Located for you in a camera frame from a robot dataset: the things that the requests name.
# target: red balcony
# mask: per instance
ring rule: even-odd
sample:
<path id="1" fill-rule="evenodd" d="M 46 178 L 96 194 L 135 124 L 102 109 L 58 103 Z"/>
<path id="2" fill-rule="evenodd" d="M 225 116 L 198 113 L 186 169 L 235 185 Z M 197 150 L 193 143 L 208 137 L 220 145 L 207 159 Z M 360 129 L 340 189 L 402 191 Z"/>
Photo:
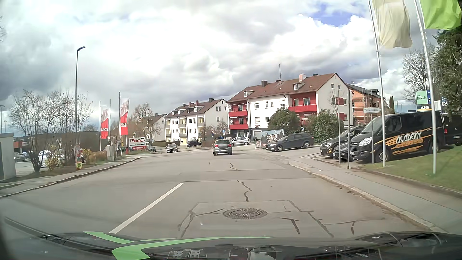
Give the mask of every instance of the red balcony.
<path id="1" fill-rule="evenodd" d="M 243 117 L 243 116 L 247 116 L 247 110 L 229 111 L 228 114 L 230 117 Z"/>
<path id="2" fill-rule="evenodd" d="M 296 106 L 290 106 L 289 110 L 297 112 L 297 113 L 298 112 L 316 112 L 317 106 L 316 105 L 296 105 Z"/>
<path id="3" fill-rule="evenodd" d="M 235 130 L 235 129 L 249 129 L 249 125 L 248 124 L 230 124 L 230 130 Z"/>

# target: white building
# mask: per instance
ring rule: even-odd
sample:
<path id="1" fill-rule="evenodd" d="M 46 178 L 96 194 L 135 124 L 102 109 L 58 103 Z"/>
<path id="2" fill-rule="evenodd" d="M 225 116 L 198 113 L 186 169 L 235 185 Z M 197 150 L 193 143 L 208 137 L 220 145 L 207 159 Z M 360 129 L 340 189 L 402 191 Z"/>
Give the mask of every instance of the white building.
<path id="1" fill-rule="evenodd" d="M 224 99 L 198 100 L 172 110 L 164 117 L 165 139 L 167 142 L 201 140 L 201 128 L 216 127 L 220 121 L 228 123 L 228 103 Z"/>

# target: roof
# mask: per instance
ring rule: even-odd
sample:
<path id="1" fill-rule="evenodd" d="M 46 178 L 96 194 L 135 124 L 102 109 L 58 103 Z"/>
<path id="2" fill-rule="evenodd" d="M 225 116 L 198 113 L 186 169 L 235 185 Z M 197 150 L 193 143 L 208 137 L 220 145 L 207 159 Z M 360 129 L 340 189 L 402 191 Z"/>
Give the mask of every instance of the roof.
<path id="1" fill-rule="evenodd" d="M 216 104 L 218 104 L 222 100 L 224 100 L 224 99 L 212 100 L 212 102 L 210 102 L 210 101 L 200 102 L 199 106 L 197 108 L 197 112 L 194 112 L 194 108 L 196 107 L 196 103 L 192 103 L 191 106 L 189 106 L 189 104 L 186 104 L 185 106 L 179 106 L 179 107 L 175 108 L 174 110 L 172 110 L 172 111 L 181 110 L 179 114 L 176 113 L 175 115 L 172 115 L 172 113 L 169 113 L 169 114 L 167 114 L 167 116 L 165 118 L 176 118 L 176 117 L 183 117 L 183 116 L 186 116 L 186 115 L 190 116 L 190 115 L 196 115 L 196 114 L 203 114 L 207 110 L 209 110 L 210 108 L 214 107 Z"/>
<path id="2" fill-rule="evenodd" d="M 317 75 L 317 76 L 310 76 L 306 77 L 306 79 L 299 81 L 299 79 L 293 80 L 285 80 L 279 82 L 271 82 L 268 83 L 265 87 L 262 87 L 261 84 L 252 87 L 246 87 L 245 89 L 241 90 L 241 92 L 237 93 L 234 97 L 232 97 L 228 102 L 234 101 L 244 101 L 247 99 L 254 99 L 259 97 L 266 97 L 266 96 L 275 96 L 275 95 L 285 95 L 285 94 L 296 94 L 296 93 L 305 93 L 305 92 L 312 92 L 317 91 L 321 88 L 330 78 L 332 78 L 336 73 L 324 74 L 324 75 Z M 302 87 L 299 87 L 298 90 L 293 89 L 294 83 L 304 83 Z M 248 97 L 244 97 L 244 92 L 246 91 L 253 91 Z"/>

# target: sidewalk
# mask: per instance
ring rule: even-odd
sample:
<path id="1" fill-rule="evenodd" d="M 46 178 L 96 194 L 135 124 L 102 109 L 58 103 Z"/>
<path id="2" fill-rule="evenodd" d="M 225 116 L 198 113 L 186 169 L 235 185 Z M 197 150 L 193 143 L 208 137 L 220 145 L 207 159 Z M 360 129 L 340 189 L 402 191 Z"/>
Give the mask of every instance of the sidewalk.
<path id="1" fill-rule="evenodd" d="M 310 158 L 292 158 L 289 164 L 344 187 L 423 229 L 462 234 L 460 198 Z"/>
<path id="2" fill-rule="evenodd" d="M 40 178 L 33 178 L 27 180 L 20 180 L 10 183 L 2 183 L 0 186 L 0 199 L 9 197 L 12 195 L 16 195 L 23 192 L 28 192 L 40 188 L 44 188 L 47 186 L 51 186 L 54 184 L 70 181 L 73 179 L 85 177 L 87 175 L 98 173 L 101 171 L 109 170 L 115 168 L 120 165 L 124 165 L 126 163 L 132 162 L 134 160 L 139 159 L 137 158 L 124 158 L 118 161 L 107 162 L 101 165 L 95 165 L 92 167 L 88 167 L 73 173 L 65 173 L 57 176 L 44 176 Z"/>

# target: rear window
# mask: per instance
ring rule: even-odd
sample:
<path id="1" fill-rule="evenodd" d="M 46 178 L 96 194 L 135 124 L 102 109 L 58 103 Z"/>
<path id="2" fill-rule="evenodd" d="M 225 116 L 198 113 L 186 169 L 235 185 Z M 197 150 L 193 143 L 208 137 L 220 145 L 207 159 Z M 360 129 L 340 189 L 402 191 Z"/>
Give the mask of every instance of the rear window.
<path id="1" fill-rule="evenodd" d="M 217 140 L 215 142 L 215 144 L 229 144 L 229 143 L 230 143 L 230 141 L 228 141 L 228 140 Z"/>

